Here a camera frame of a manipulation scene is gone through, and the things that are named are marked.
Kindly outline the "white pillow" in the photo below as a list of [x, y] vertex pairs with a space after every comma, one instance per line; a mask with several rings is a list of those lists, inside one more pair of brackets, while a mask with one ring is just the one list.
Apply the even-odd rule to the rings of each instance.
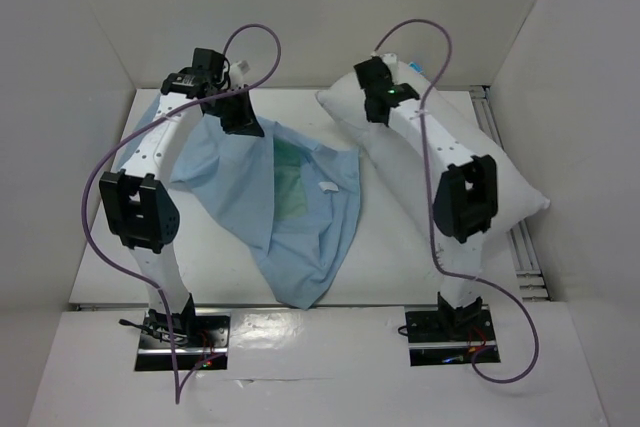
[[[366, 151], [380, 180], [392, 193], [423, 236], [428, 235], [426, 187], [422, 155], [404, 138], [365, 117], [364, 92], [350, 72], [316, 100], [359, 147]], [[529, 184], [504, 150], [477, 125], [466, 119], [441, 92], [434, 89], [426, 108], [462, 145], [478, 155], [490, 155], [497, 164], [498, 213], [492, 220], [484, 247], [489, 253], [507, 245], [507, 233], [525, 218], [549, 207], [550, 201]]]

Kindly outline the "light blue pillowcase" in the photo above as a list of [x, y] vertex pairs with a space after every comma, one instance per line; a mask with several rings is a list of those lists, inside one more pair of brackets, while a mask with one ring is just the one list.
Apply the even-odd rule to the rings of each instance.
[[171, 179], [250, 250], [280, 303], [308, 309], [329, 289], [357, 230], [357, 150], [338, 151], [262, 118], [261, 137], [228, 135], [207, 115]]

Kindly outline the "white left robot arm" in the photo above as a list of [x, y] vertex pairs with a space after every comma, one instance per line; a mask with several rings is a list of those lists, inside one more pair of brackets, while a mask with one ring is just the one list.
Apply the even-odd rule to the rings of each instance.
[[201, 120], [214, 120], [229, 136], [259, 137], [259, 126], [246, 92], [246, 61], [229, 63], [221, 53], [197, 48], [192, 64], [170, 74], [151, 112], [152, 128], [116, 172], [105, 172], [99, 190], [110, 231], [151, 280], [149, 308], [168, 314], [163, 336], [176, 346], [196, 337], [197, 321], [186, 314], [191, 295], [177, 264], [173, 241], [180, 214], [167, 191], [173, 167]]

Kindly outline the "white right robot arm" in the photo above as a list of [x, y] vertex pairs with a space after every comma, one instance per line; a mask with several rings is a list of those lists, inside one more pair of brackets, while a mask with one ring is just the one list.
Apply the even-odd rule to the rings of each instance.
[[460, 143], [421, 104], [418, 92], [394, 78], [394, 56], [373, 56], [354, 66], [364, 93], [366, 121], [378, 141], [389, 140], [398, 158], [414, 162], [426, 186], [425, 211], [432, 259], [443, 275], [436, 326], [460, 338], [479, 316], [474, 282], [482, 248], [498, 210], [497, 166]]

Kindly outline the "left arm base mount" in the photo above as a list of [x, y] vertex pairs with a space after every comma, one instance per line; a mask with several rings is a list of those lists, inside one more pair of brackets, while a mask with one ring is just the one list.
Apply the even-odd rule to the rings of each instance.
[[[136, 372], [163, 372], [172, 370], [169, 333], [153, 327], [149, 316], [142, 321], [120, 319], [123, 327], [140, 333], [134, 370]], [[196, 365], [200, 370], [226, 370], [231, 316], [229, 313], [203, 314], [195, 334], [176, 335], [176, 357], [179, 371], [190, 371]]]

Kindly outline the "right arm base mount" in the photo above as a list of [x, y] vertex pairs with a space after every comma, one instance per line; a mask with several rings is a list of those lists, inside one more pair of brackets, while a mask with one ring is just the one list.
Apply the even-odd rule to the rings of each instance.
[[500, 363], [500, 353], [490, 310], [483, 307], [479, 317], [455, 331], [439, 322], [434, 307], [405, 311], [404, 324], [397, 333], [407, 339], [412, 367]]

